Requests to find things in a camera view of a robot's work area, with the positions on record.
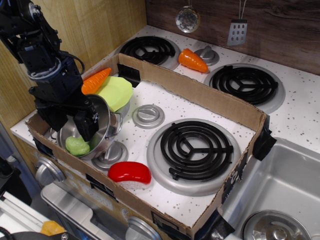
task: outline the yellow-green plate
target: yellow-green plate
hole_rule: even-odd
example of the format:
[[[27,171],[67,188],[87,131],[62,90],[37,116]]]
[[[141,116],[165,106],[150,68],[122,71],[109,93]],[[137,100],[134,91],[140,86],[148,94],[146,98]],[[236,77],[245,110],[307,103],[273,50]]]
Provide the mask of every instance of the yellow-green plate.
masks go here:
[[[108,76],[95,94],[104,98],[110,111],[116,112],[129,102],[133,88],[123,77]]]

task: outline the sink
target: sink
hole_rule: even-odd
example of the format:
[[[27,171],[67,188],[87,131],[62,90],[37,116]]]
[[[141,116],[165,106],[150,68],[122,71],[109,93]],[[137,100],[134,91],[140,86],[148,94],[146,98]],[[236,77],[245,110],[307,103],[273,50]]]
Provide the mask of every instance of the sink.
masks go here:
[[[312,240],[320,240],[320,154],[276,140],[265,159],[249,160],[242,181],[236,182],[221,207],[222,217],[235,229],[228,239],[241,239],[246,220],[268,210],[290,216]]]

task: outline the wooden wall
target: wooden wall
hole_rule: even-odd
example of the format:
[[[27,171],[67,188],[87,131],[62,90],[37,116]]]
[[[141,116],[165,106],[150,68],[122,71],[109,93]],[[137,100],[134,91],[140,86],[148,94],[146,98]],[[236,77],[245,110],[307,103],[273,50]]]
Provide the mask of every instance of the wooden wall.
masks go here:
[[[60,49],[80,58],[88,70],[146,24],[144,0],[33,0],[62,39]],[[0,42],[0,121],[35,172],[32,150],[10,128],[35,110],[34,85],[26,69]]]
[[[238,0],[194,0],[201,16],[193,33],[183,33],[175,23],[188,0],[145,0],[147,24],[180,35],[320,75],[320,1],[247,0],[246,43],[229,47],[232,19],[239,15]]]

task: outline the toy carrot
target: toy carrot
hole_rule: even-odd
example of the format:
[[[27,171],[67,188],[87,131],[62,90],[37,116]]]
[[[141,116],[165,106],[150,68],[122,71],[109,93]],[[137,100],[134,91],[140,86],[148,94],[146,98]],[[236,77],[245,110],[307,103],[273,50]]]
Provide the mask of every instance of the toy carrot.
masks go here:
[[[208,71],[208,65],[197,54],[188,48],[180,53],[178,61],[190,69],[197,70],[202,73]]]
[[[111,73],[111,68],[108,67],[95,75],[92,75],[91,77],[87,78],[83,81],[83,85],[81,88],[81,91],[83,94],[95,94],[96,91],[101,87],[101,85],[104,83],[104,81],[107,79],[109,74]]]

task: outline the green lettuce toy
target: green lettuce toy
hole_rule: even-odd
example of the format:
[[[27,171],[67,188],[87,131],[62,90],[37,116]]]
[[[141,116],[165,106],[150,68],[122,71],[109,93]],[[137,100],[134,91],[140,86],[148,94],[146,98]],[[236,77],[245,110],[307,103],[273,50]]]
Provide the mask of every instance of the green lettuce toy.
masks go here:
[[[74,156],[79,157],[90,152],[90,146],[82,136],[69,136],[65,140],[65,148]]]

